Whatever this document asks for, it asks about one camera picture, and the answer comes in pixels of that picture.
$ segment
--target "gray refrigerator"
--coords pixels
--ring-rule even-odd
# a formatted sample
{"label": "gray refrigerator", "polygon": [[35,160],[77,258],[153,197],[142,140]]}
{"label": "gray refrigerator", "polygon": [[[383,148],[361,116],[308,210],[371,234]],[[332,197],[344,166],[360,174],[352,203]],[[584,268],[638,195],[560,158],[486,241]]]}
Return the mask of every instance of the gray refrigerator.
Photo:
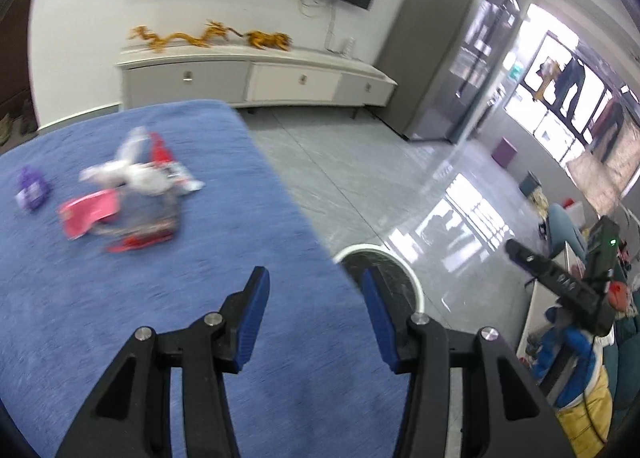
{"label": "gray refrigerator", "polygon": [[398,83],[378,116],[409,140],[457,141],[518,14],[516,0],[404,0],[376,62]]}

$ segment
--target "blue towel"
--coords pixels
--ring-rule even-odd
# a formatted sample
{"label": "blue towel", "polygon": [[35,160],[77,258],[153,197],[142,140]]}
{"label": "blue towel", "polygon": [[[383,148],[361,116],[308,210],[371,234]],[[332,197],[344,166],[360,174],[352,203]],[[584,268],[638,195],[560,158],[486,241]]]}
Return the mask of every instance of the blue towel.
{"label": "blue towel", "polygon": [[[68,241],[57,207],[96,190],[79,171],[113,158],[135,126],[160,133],[206,183],[182,199],[179,234],[121,254],[104,251],[107,236]],[[14,200],[24,164],[53,186],[31,215]],[[188,326],[255,265],[269,270],[271,297],[252,360],[225,375],[242,456],[392,455],[407,378],[383,363],[362,297],[226,104],[151,106],[46,134],[0,157],[0,204],[0,398],[42,458],[136,327]],[[174,424],[178,458],[182,438]]]}

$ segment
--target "cable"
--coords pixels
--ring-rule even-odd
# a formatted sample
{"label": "cable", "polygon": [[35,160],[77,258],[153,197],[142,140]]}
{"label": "cable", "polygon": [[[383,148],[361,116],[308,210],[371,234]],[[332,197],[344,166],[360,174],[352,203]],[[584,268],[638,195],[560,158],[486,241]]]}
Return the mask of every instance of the cable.
{"label": "cable", "polygon": [[[593,355],[593,345],[596,342],[596,336],[593,336],[593,340],[591,341],[591,353],[590,355]],[[591,413],[589,413],[589,405],[587,404],[587,385],[589,384],[589,379],[588,379],[588,375],[587,373],[584,374],[584,387],[582,388],[582,401],[584,402],[584,412],[587,414],[587,418],[589,419],[589,424],[591,424],[591,428],[593,429],[593,432],[596,434],[596,436],[598,437],[598,440],[600,440],[600,443],[605,446],[607,444],[607,441],[604,440],[603,437],[600,436],[600,433],[598,432],[598,429],[596,428],[596,425],[593,423],[593,418],[591,418]]]}
{"label": "cable", "polygon": [[329,21],[329,26],[326,29],[326,37],[324,38],[324,49],[331,53],[340,53],[336,50],[331,50],[331,48],[329,48],[331,46],[331,41],[334,39],[335,0],[331,0],[331,3],[329,4],[329,8],[331,9],[331,21]]}
{"label": "cable", "polygon": [[302,14],[303,16],[305,16],[306,18],[311,18],[311,19],[317,19],[320,17],[320,14],[316,15],[316,16],[310,16],[309,14],[307,14],[305,12],[305,8],[319,8],[322,5],[322,0],[312,0],[313,3],[309,4],[309,3],[305,3],[304,0],[298,0],[298,10],[300,11],[300,14]]}
{"label": "cable", "polygon": [[[629,221],[629,218],[633,218],[634,223],[636,224],[636,228],[638,228],[638,242],[640,243],[640,223],[636,221],[635,215],[632,216],[631,212],[624,205],[622,205],[621,202],[618,202],[618,203],[620,205],[620,208],[622,209],[622,212],[625,213],[627,227],[631,226],[631,222]],[[638,250],[638,253],[629,260],[629,263],[631,263],[632,261],[640,261],[640,250]]]}

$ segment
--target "metal screw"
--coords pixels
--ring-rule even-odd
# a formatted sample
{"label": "metal screw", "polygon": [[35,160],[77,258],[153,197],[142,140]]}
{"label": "metal screw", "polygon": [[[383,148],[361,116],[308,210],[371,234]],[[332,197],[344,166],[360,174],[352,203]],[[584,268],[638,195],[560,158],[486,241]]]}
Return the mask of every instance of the metal screw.
{"label": "metal screw", "polygon": [[216,326],[222,323],[222,316],[218,312],[209,312],[204,316],[204,323],[208,326]]}
{"label": "metal screw", "polygon": [[495,328],[491,328],[490,326],[485,326],[480,330],[480,335],[483,339],[487,341],[495,341],[498,338],[498,330]]}
{"label": "metal screw", "polygon": [[423,324],[427,324],[430,321],[429,316],[421,312],[412,313],[411,320],[414,322],[414,324],[417,324],[419,326]]}
{"label": "metal screw", "polygon": [[151,334],[151,328],[149,328],[148,326],[141,326],[134,333],[136,339],[138,339],[139,341],[146,341],[147,339],[149,339],[149,337],[151,337]]}

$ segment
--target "yellow cloth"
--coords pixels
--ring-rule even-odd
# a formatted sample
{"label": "yellow cloth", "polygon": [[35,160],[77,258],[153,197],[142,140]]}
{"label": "yellow cloth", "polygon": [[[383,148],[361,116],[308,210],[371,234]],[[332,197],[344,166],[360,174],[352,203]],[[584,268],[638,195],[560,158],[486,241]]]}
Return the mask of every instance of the yellow cloth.
{"label": "yellow cloth", "polygon": [[[611,425],[613,401],[609,392],[609,375],[600,367],[600,376],[593,391],[587,395],[589,414],[599,435],[606,441]],[[571,441],[577,458],[593,458],[602,449],[602,443],[591,427],[584,402],[574,408],[559,411],[558,420]]]}
{"label": "yellow cloth", "polygon": [[540,88],[538,88],[538,91],[533,95],[534,101],[541,101],[545,94],[545,90],[551,84],[551,81],[555,81],[556,77],[560,75],[560,65],[556,61],[551,63],[550,68],[551,72],[543,77]]}
{"label": "yellow cloth", "polygon": [[533,193],[529,195],[528,200],[533,203],[533,206],[538,212],[538,216],[540,216],[542,220],[546,220],[546,217],[548,216],[547,210],[549,209],[549,202],[546,199],[545,194],[542,192],[542,187],[536,187]]}

